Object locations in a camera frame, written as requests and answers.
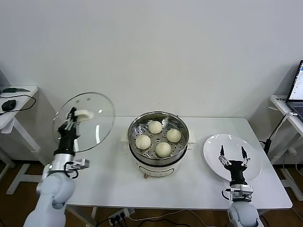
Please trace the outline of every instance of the laptop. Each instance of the laptop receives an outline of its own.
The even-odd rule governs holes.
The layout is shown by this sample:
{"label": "laptop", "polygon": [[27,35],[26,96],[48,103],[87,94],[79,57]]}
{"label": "laptop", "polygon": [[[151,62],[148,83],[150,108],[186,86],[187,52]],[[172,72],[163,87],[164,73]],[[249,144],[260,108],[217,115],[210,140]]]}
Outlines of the laptop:
{"label": "laptop", "polygon": [[298,114],[298,117],[303,121],[303,60],[297,71],[292,88],[286,100],[289,108]]}

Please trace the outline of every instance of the laptop screen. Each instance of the laptop screen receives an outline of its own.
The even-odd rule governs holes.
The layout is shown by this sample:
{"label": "laptop screen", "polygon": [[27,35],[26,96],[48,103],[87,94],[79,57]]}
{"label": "laptop screen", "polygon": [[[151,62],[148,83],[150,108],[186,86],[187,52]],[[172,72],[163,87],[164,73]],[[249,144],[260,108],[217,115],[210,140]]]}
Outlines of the laptop screen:
{"label": "laptop screen", "polygon": [[300,62],[288,100],[303,100],[303,61]]}

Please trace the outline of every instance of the white table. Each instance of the white table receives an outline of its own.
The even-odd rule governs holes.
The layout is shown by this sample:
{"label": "white table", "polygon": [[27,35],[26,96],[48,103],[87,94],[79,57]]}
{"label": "white table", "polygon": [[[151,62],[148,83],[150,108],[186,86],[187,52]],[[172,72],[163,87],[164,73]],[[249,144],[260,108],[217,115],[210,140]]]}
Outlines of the white table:
{"label": "white table", "polygon": [[[286,99],[287,96],[273,95],[270,97],[271,102],[283,115],[291,111],[291,109],[285,103]],[[268,158],[272,164],[276,163],[276,161],[279,160],[287,150],[296,155],[296,147],[299,147],[303,144],[303,122],[297,116],[289,117],[287,120],[295,128],[297,133],[284,137],[283,140],[272,151],[270,151]],[[288,170],[280,170],[285,177],[285,180],[282,180],[284,187],[290,187],[294,192],[297,200],[303,201],[303,193],[298,189],[298,187],[295,186],[294,180]]]}
{"label": "white table", "polygon": [[[9,86],[0,87],[0,90],[7,88]],[[28,95],[33,96],[38,88],[36,86],[11,86],[16,88],[24,88],[29,90],[29,92],[15,92],[15,93],[1,93],[1,97],[10,97],[10,96],[18,96],[18,95]],[[31,99],[27,96],[15,97],[15,98],[0,98],[0,106],[10,99],[16,99],[16,107],[14,110],[20,110],[23,106]],[[13,127],[20,133],[20,135],[26,140],[26,146],[34,152],[37,156],[39,156],[40,147],[38,144],[33,140],[33,138],[29,135],[29,133],[22,127],[20,122],[15,118],[15,115],[18,112],[11,112],[5,113],[0,116],[0,130],[5,128],[8,124],[13,123]],[[0,150],[0,159],[6,164],[4,170],[0,174],[0,179],[4,176],[6,171],[9,167],[14,167],[15,164],[6,156],[6,154]],[[13,194],[17,189],[20,182],[40,182],[41,176],[36,175],[26,175],[26,171],[29,168],[29,164],[24,164],[20,171],[18,172],[17,176],[15,177],[14,181],[11,183],[10,187],[8,188],[6,194]]]}
{"label": "white table", "polygon": [[116,117],[109,136],[96,148],[77,153],[90,160],[90,167],[79,171],[76,191],[69,205],[94,207],[133,207],[190,210],[227,210],[231,202],[221,196],[229,182],[217,176],[201,158],[207,138],[230,133],[257,149],[262,162],[253,186],[252,204],[258,210],[292,207],[283,185],[265,155],[249,123],[243,118],[182,118],[196,137],[176,173],[164,178],[144,179],[133,163],[129,150],[120,142],[134,117]]}

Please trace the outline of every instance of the table leg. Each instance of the table leg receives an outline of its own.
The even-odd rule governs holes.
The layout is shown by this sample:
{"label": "table leg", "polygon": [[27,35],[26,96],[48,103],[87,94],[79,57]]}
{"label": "table leg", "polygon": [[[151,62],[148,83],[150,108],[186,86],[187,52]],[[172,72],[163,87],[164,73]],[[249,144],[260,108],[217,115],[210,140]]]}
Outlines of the table leg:
{"label": "table leg", "polygon": [[281,180],[283,186],[285,188],[291,188],[294,195],[296,196],[298,201],[303,201],[303,193],[300,189],[295,185],[294,179],[291,177],[289,171],[287,169],[280,169],[282,175],[284,176],[285,180]]}
{"label": "table leg", "polygon": [[283,154],[301,137],[299,133],[296,133],[291,138],[285,138],[282,142],[280,142],[274,150],[272,150],[268,154],[268,158],[270,160],[270,163],[273,165],[277,162],[277,160],[280,159],[280,157],[283,156]]}
{"label": "table leg", "polygon": [[[34,141],[34,139],[29,135],[29,133],[23,128],[23,126],[20,124],[20,122],[15,118],[14,122],[15,129],[20,133],[20,135],[26,140],[28,144],[26,146],[30,149],[32,153],[38,158],[38,160],[42,164],[46,164],[43,157],[41,157],[40,154],[40,147],[39,145]],[[41,181],[40,175],[27,175],[25,174],[28,170],[30,164],[24,164],[21,169],[19,170],[17,176],[9,186],[8,190],[6,191],[6,194],[12,195],[15,193],[16,189],[18,188],[20,182],[34,182],[39,183]]]}
{"label": "table leg", "polygon": [[2,160],[6,165],[0,173],[0,180],[6,174],[9,168],[14,168],[16,165],[11,161],[11,159],[5,154],[5,152],[0,148],[0,160]]}
{"label": "table leg", "polygon": [[95,227],[97,225],[97,222],[94,218],[90,217],[89,215],[83,213],[80,210],[80,207],[76,207],[76,206],[66,206],[66,209],[72,213],[73,215],[75,215],[77,218],[79,218],[81,221],[83,221],[84,223],[86,223],[86,226],[90,226],[90,227]]}
{"label": "table leg", "polygon": [[30,164],[24,164],[19,172],[17,173],[17,176],[13,180],[13,182],[10,184],[8,190],[6,191],[7,195],[12,195],[15,193],[16,189],[18,188],[20,182],[34,182],[39,183],[41,181],[41,176],[39,175],[27,175],[25,174],[29,168]]}
{"label": "table leg", "polygon": [[91,213],[91,218],[92,219],[95,219],[96,212],[97,212],[97,207],[93,207],[93,211]]}

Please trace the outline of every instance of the power strip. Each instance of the power strip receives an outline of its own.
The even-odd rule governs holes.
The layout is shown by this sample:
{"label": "power strip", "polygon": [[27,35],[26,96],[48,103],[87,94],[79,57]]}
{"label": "power strip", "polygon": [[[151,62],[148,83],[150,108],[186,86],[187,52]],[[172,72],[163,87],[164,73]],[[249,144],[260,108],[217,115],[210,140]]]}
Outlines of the power strip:
{"label": "power strip", "polygon": [[131,214],[134,213],[134,209],[133,209],[133,208],[123,208],[123,209],[117,211],[116,213],[112,214],[111,216],[108,216],[108,218],[109,218],[109,220],[108,220],[109,225],[111,225],[111,226],[113,225],[113,224],[110,222],[110,219],[111,219],[111,218],[116,218],[117,215],[120,217],[120,214],[121,214],[121,213],[124,213],[124,214],[125,214],[125,218],[127,218],[127,217],[129,217]]}

